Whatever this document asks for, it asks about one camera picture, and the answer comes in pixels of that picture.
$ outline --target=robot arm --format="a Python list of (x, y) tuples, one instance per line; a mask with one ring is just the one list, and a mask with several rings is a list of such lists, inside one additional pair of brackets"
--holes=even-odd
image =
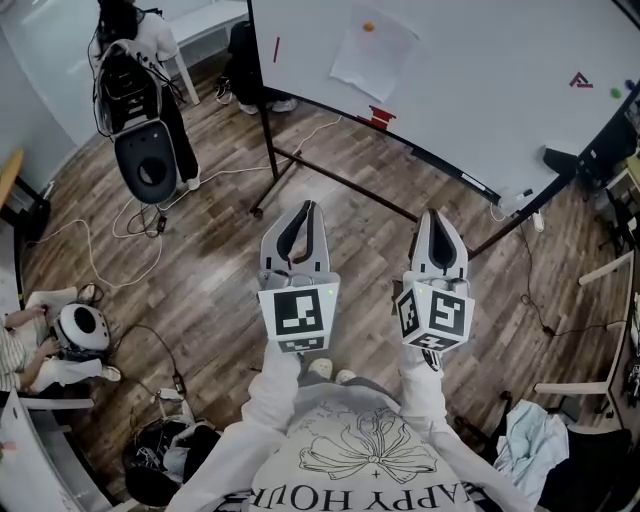
[(411, 270), (395, 299), (402, 342), (428, 351), (425, 359), (439, 367), (438, 354), (469, 339), (474, 300), (469, 298), (467, 249), (453, 225), (428, 210), (410, 251)]
[[(292, 256), (303, 227), (304, 252)], [(330, 271), (322, 210), (316, 203), (305, 201), (267, 231), (260, 266), (258, 299), (269, 341), (285, 353), (328, 348), (340, 276)]]

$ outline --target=light blue cloth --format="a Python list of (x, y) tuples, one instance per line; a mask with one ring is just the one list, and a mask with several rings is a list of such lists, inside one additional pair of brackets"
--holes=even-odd
[(493, 466), (511, 478), (535, 506), (547, 474), (567, 458), (569, 436), (560, 417), (521, 400), (507, 415), (507, 435), (498, 440), (498, 458)]

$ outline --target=black pants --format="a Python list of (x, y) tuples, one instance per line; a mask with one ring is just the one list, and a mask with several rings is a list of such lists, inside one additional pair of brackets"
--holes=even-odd
[(176, 163), (182, 181), (185, 182), (198, 175), (198, 161), (193, 154), (189, 137), (184, 129), (184, 121), (182, 114), (176, 104), (176, 99), (169, 87), (162, 88), (162, 112), (160, 119), (167, 125), (171, 142), (173, 142), (173, 150), (176, 154)]

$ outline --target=person's hand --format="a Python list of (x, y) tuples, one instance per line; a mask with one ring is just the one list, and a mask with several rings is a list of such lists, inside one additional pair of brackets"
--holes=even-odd
[(49, 306), (47, 304), (38, 304), (37, 306), (27, 308), (25, 311), (28, 311), (32, 318), (36, 318), (40, 315), (46, 316), (49, 311)]
[(38, 347), (38, 353), (44, 357), (55, 356), (58, 352), (60, 352), (60, 342), (54, 338), (47, 338)]

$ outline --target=backpack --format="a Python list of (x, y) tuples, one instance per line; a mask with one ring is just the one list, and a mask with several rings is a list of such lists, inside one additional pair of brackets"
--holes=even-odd
[(167, 83), (156, 56), (128, 39), (107, 48), (94, 82), (98, 131), (112, 138), (125, 183), (146, 204), (169, 199), (177, 183), (171, 136), (160, 120)]

